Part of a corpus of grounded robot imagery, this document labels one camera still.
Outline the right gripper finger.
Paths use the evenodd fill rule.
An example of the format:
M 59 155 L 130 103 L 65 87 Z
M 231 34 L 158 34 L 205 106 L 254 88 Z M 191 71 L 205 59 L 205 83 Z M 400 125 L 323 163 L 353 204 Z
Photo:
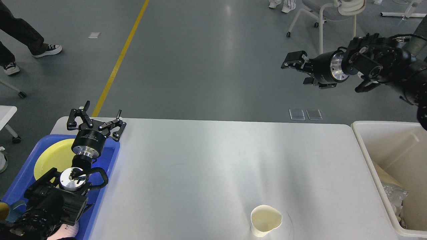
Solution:
M 281 69 L 292 68 L 305 74 L 313 74 L 313 66 L 306 51 L 296 51 L 287 53 Z
M 330 89 L 335 88 L 337 83 L 320 83 L 314 77 L 307 77 L 303 80 L 303 85 L 317 86 L 319 89 Z

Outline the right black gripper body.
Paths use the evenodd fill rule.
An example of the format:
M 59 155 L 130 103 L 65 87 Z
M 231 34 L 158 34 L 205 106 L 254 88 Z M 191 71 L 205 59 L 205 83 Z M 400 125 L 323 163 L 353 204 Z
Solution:
M 310 59 L 314 70 L 314 78 L 320 83 L 342 83 L 349 77 L 343 70 L 343 51 L 322 53 Z

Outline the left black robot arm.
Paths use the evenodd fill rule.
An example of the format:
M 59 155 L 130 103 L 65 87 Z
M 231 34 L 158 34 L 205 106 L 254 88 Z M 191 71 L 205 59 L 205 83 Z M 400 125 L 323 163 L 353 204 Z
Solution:
M 83 108 L 73 108 L 67 120 L 67 130 L 78 130 L 72 165 L 61 172 L 51 168 L 27 188 L 26 212 L 12 223 L 1 221 L 2 240 L 46 240 L 61 224 L 75 225 L 91 207 L 88 193 L 108 184 L 106 171 L 93 163 L 108 138 L 120 140 L 126 122 L 120 118 L 122 110 L 108 122 L 91 119 L 89 105 L 87 101 Z

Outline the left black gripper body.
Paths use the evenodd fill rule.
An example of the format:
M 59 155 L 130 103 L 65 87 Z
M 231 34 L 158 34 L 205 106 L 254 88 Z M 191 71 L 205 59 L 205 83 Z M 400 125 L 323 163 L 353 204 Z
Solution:
M 71 149 L 76 155 L 84 155 L 96 159 L 102 155 L 106 140 L 106 136 L 95 130 L 80 130 Z

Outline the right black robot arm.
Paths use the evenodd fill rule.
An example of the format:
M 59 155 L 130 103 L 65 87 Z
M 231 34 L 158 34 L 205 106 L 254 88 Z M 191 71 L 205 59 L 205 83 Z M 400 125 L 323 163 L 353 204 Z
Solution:
M 353 38 L 347 47 L 322 53 L 310 59 L 306 51 L 287 53 L 281 68 L 292 68 L 308 75 L 303 84 L 320 89 L 335 88 L 349 76 L 360 74 L 357 93 L 369 92 L 387 85 L 399 93 L 400 99 L 417 107 L 416 118 L 425 129 L 426 60 L 416 58 L 415 48 L 406 47 L 412 39 L 426 45 L 426 37 L 418 34 L 396 34 L 382 37 L 378 33 Z

